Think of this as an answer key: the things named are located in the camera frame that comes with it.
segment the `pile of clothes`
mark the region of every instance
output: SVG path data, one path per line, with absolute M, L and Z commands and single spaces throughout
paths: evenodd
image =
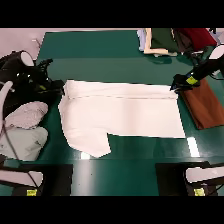
M 137 35 L 139 50 L 156 57 L 177 56 L 178 52 L 196 52 L 217 45 L 206 28 L 143 28 Z
M 5 131 L 0 136 L 0 154 L 16 159 L 11 145 L 20 160 L 34 161 L 47 141 L 48 132 L 38 124 L 48 112 L 43 102 L 30 102 L 21 105 L 5 118 Z

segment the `red cloth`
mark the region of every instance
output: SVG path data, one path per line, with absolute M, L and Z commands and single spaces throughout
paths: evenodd
M 179 32 L 191 39 L 194 51 L 202 50 L 206 46 L 216 46 L 217 42 L 213 39 L 206 28 L 176 28 Z

